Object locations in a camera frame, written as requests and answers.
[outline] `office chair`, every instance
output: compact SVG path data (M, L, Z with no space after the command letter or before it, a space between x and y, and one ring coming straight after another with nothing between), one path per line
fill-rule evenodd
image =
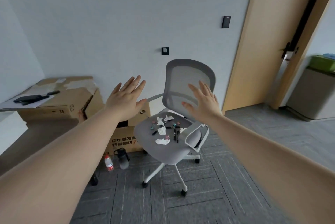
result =
M187 186L180 176L176 164L181 160L191 159L199 163L200 155L188 154L191 149L198 153L209 133L208 126L197 122L182 106L182 101L186 101L193 106L198 105L198 101L188 87L188 84L191 83L199 87L199 80L206 83L211 91L213 91L215 86L215 74L211 68L201 62L190 59L172 60L166 65L164 93L147 99L149 102L163 96L163 104L166 108L137 124L134 129L135 137L143 149L157 161L161 162L161 165L143 181L142 186L144 188L148 186L149 180L165 165L173 165L183 185L181 194L182 196L186 196ZM173 110L180 115L168 112L169 110ZM153 132L159 128L157 125L157 117L162 117L164 121L166 115L173 116L174 119L166 122L165 127L172 127L173 123L176 124L179 122L179 127L186 128L186 130L180 133L177 142L177 140L174 141L174 129L166 129L166 135L170 136L170 142L167 145L158 145L155 140L164 139L165 135L160 135L159 133L153 135ZM155 121L156 124L152 130L150 127L153 121ZM207 131L202 137L200 129L203 127L206 127Z

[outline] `wooden door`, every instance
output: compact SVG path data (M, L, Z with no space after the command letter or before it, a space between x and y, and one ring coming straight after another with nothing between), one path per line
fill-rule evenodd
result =
M308 0L250 0L223 112L264 102Z

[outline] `hand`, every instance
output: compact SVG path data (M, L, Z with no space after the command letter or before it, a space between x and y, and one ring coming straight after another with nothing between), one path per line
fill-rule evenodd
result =
M121 89L122 84L119 83L108 97L105 109L117 115L119 121L126 121L135 116L146 102L146 99L137 101L145 86L145 80L143 80L137 87L140 79L140 75L135 79L131 77Z
M199 81L200 89L191 84L188 84L188 86L198 100L198 107L193 107L187 102L182 102L182 105L197 121L209 124L213 118L223 116L215 94L212 94L206 84Z

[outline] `wall switch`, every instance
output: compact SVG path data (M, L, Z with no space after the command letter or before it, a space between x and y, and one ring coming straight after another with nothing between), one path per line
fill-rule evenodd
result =
M168 54L169 54L169 48L168 47L162 48L162 55L168 55Z
M224 16L221 28L228 28L231 16Z

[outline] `chair armrest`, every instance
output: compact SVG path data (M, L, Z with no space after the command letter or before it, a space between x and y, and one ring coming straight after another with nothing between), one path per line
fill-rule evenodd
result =
M163 94L158 94L158 95L155 95L155 96L152 96L150 98L147 98L147 102L150 102L150 101L153 101L155 99L158 99L159 97L163 96Z
M190 134L192 134L193 132L195 132L197 129L199 129L200 127L204 127L206 126L207 127L207 132L206 134L204 135L203 138L200 138L201 142L199 144L199 146L197 148L194 148L192 146L190 146L188 143L187 143L187 138L188 136L190 136ZM200 151L200 148L201 146L203 145L203 143L205 142L207 136L209 134L209 128L207 125L205 124L202 124L200 122L195 122L194 124L192 124L190 127L188 127L186 130L184 130L182 133L180 133L179 135L179 138L180 140L183 140L185 142L186 145L188 145L189 147L191 147L193 150L195 150L197 153L199 153Z

